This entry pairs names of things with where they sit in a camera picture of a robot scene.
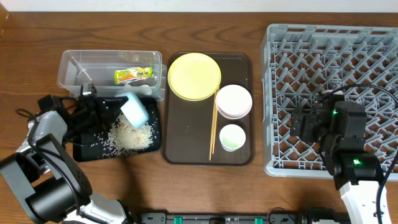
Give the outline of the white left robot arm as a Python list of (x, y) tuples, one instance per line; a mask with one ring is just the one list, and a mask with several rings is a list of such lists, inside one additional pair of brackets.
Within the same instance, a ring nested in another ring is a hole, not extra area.
[(130, 99), (81, 95), (74, 99), (73, 112), (65, 101), (47, 95), (38, 101), (37, 114), (16, 109), (28, 119), (28, 132), (22, 146), (1, 161), (1, 175), (12, 193), (34, 223), (141, 223), (120, 200), (94, 193), (65, 149), (86, 133), (109, 130)]

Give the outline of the pink bowl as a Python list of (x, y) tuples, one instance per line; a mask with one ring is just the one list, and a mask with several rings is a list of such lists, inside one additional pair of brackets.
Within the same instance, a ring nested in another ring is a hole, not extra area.
[(218, 112), (227, 119), (241, 119), (252, 108), (250, 92), (240, 85), (226, 85), (216, 95), (215, 104)]

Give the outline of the green snack wrapper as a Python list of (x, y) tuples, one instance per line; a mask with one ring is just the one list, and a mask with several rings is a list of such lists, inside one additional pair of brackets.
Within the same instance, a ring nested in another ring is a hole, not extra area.
[(153, 76), (154, 69), (152, 67), (131, 67), (125, 70), (116, 70), (114, 72), (114, 84), (127, 84)]

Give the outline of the white cup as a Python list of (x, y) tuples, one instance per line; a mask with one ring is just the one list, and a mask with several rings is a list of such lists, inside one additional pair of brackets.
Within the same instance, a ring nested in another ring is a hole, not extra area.
[(219, 139), (225, 151), (234, 152), (243, 147), (246, 142), (246, 133), (236, 124), (228, 124), (221, 129)]

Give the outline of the white tissue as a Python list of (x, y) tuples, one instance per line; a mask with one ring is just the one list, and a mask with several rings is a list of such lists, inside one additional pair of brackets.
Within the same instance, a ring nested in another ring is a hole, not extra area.
[(125, 84), (123, 92), (133, 92), (136, 95), (150, 96), (153, 93), (153, 90), (149, 85), (131, 86), (129, 84)]

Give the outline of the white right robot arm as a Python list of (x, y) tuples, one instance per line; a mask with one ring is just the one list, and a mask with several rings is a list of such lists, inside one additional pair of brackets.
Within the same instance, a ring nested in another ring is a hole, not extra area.
[(390, 223), (386, 182), (379, 159), (365, 151), (367, 114), (340, 93), (324, 93), (320, 109), (292, 112), (290, 134), (319, 146), (319, 154), (348, 211), (351, 223)]

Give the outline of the light blue bowl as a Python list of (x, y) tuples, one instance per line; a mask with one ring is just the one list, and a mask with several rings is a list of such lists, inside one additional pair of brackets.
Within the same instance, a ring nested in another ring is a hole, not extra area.
[(134, 128), (140, 129), (148, 122), (149, 114), (133, 92), (120, 93), (116, 97), (127, 97), (127, 102), (122, 105), (121, 111)]

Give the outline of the rice pile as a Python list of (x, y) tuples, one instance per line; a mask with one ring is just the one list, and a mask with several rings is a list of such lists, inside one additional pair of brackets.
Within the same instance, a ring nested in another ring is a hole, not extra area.
[(82, 149), (94, 158), (102, 159), (154, 152), (160, 145), (160, 124), (157, 115), (150, 116), (145, 125), (136, 129), (124, 114), (121, 114), (109, 131), (94, 134), (92, 140), (82, 145)]

